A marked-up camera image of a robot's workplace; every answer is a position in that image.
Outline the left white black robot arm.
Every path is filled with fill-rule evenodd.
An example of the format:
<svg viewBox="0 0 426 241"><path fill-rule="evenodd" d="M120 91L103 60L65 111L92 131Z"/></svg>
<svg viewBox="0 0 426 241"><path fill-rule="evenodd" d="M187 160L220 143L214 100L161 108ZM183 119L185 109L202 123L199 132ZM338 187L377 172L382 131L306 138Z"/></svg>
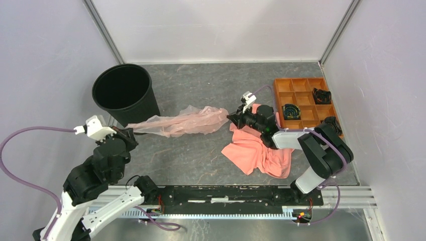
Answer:
<svg viewBox="0 0 426 241"><path fill-rule="evenodd" d="M33 232L34 240L92 240L125 211L157 200L157 185L149 176L140 176L97 212L85 213L101 194L123 178L130 152L138 145L132 129L110 126L99 132L93 155L73 168L63 184L60 213L46 227Z"/></svg>

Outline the black plastic trash bin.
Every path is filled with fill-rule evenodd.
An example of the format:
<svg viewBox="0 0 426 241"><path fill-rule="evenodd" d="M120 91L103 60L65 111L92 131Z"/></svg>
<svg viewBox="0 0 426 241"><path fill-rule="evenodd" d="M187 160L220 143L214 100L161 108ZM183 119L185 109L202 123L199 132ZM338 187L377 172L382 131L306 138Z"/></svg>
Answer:
<svg viewBox="0 0 426 241"><path fill-rule="evenodd" d="M96 105L126 127L160 115L148 71L136 64L120 64L104 71L92 86Z"/></svg>

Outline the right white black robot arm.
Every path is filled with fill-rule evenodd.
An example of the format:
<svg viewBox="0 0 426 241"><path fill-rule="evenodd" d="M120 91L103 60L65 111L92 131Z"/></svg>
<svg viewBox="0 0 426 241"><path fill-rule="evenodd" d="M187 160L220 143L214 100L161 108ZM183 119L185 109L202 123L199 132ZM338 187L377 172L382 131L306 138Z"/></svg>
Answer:
<svg viewBox="0 0 426 241"><path fill-rule="evenodd" d="M290 185L290 199L303 205L314 189L324 187L325 182L343 171L354 159L351 149L325 122L303 130L281 129L277 124L273 107L260 105L253 110L246 104L227 116L241 130L244 127L259 132L260 143L271 150L302 150L309 167Z"/></svg>

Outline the pink plastic trash bag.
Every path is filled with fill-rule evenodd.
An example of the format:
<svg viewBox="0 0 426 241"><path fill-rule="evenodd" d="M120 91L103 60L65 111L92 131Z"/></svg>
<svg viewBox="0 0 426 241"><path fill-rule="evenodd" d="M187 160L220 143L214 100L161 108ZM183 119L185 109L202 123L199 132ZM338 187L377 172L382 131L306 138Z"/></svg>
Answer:
<svg viewBox="0 0 426 241"><path fill-rule="evenodd" d="M128 124L138 134L154 134L163 137L180 137L184 134L211 134L218 131L228 122L229 112L224 108L205 106L196 108L189 105L181 110L177 116L155 115L148 120Z"/></svg>

